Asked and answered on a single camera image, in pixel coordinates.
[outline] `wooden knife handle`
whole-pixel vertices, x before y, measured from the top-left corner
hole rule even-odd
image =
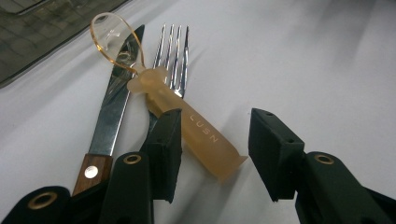
[[[73,196],[107,180],[110,177],[112,162],[111,156],[85,154]]]

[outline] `knife handle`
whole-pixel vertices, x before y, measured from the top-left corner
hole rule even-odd
[[[85,154],[73,196],[107,180],[110,177],[112,162],[111,156]]]
[[[181,108],[181,135],[194,156],[220,181],[236,171],[247,158],[240,156],[236,148],[203,116],[183,99],[175,95],[164,83],[163,67],[147,69],[138,78],[128,82],[131,92],[147,93],[148,109],[158,118],[168,110]]]

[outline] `knife blade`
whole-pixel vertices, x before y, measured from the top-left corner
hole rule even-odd
[[[141,25],[134,31],[140,41],[144,30],[145,26]],[[137,58],[139,47],[134,38],[125,40],[120,51],[125,49],[131,51],[133,53],[132,56]],[[114,65],[93,133],[91,146],[81,164],[73,195],[107,180],[110,176],[113,162],[111,155],[129,98],[126,84],[132,75],[125,69]]]

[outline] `white tablecloth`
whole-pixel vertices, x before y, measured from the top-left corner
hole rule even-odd
[[[396,2],[134,0],[116,11],[146,24],[152,64],[164,22],[189,25],[185,100],[248,154],[252,107],[280,117],[305,152],[341,159],[361,184],[396,198]],[[0,89],[0,219],[27,193],[73,190],[112,64],[88,31]],[[143,95],[130,98],[114,157],[139,150]],[[299,223],[272,203],[251,159],[223,185],[184,150],[172,204],[156,223]]]

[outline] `brass grommet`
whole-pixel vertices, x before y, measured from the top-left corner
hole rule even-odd
[[[39,202],[38,200],[43,199],[43,197],[48,197],[48,199],[43,202]],[[35,196],[32,200],[30,200],[27,206],[32,210],[45,208],[48,205],[52,204],[57,198],[58,198],[58,194],[56,194],[53,191],[44,192]]]
[[[141,160],[142,160],[142,157],[139,155],[130,155],[123,159],[123,161],[128,165],[136,164],[136,163],[140,162]]]
[[[315,155],[315,160],[326,165],[332,165],[334,163],[334,160],[332,158],[320,154]]]

